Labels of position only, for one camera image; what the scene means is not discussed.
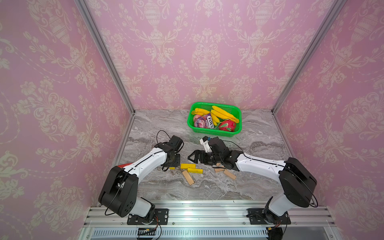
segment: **robotic arm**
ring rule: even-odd
[[[253,172],[271,178],[283,187],[281,193],[269,199],[263,210],[263,218],[267,222],[277,224],[280,217],[292,207],[310,205],[317,181],[297,159],[290,157],[287,161],[274,161],[242,151],[230,151],[218,137],[205,136],[200,143],[205,151],[195,150],[188,157],[190,161],[200,161],[206,165],[221,163],[226,169]]]
[[[200,143],[205,150],[195,150],[188,157],[190,161],[211,166],[221,163],[226,169],[253,172],[281,184],[283,191],[271,197],[262,211],[266,222],[277,224],[280,217],[292,207],[310,205],[317,181],[297,159],[290,157],[287,161],[274,161],[238,150],[230,151],[218,137],[203,137]],[[163,171],[164,168],[167,170],[169,167],[179,166],[178,152],[183,147],[182,144],[184,146],[179,137],[172,136],[169,142],[156,144],[136,162],[123,168],[112,168],[100,193],[99,202],[120,217],[131,214],[150,222],[154,217],[155,205],[143,198],[137,198],[137,186],[158,166],[162,166]]]
[[[137,186],[153,169],[162,166],[163,171],[180,165],[178,152],[184,146],[183,140],[172,136],[169,142],[161,142],[144,157],[123,168],[113,167],[99,195],[99,202],[120,217],[128,213],[144,220],[152,220],[155,205],[137,197]]]

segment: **vent grille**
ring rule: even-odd
[[[158,229],[152,236],[157,237],[160,234]],[[120,238],[137,236],[137,228],[95,228],[92,239],[102,238]],[[207,228],[175,228],[162,227],[162,236],[168,238],[180,237],[268,237],[265,227],[207,227]]]

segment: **damask pattern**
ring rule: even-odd
[[[75,3],[0,1],[0,76],[0,239],[77,239],[130,114]]]
[[[384,227],[384,1],[347,1],[278,120],[344,239]]]
[[[86,2],[136,109],[256,109],[273,106],[333,0]]]

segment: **green basket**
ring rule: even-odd
[[[208,111],[212,110],[212,106],[218,106],[219,108],[229,112],[230,114],[234,115],[237,119],[239,119],[239,123],[236,124],[236,128],[234,132],[227,132],[217,129],[207,129],[207,128],[200,128],[195,127],[193,122],[193,115],[191,112],[195,110],[195,108],[202,108]],[[218,136],[224,136],[224,137],[232,137],[235,134],[238,134],[242,129],[242,123],[241,123],[241,111],[238,107],[231,106],[231,105],[224,105],[224,104],[218,104],[218,103],[203,103],[203,102],[197,102],[192,104],[191,109],[189,111],[188,116],[188,126],[192,128],[194,132],[199,133],[205,133],[208,135],[218,135]]]

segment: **purple packaging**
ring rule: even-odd
[[[195,127],[209,128],[209,129],[215,128],[215,125],[211,117],[211,113],[208,113],[207,115],[197,118],[195,120]]]

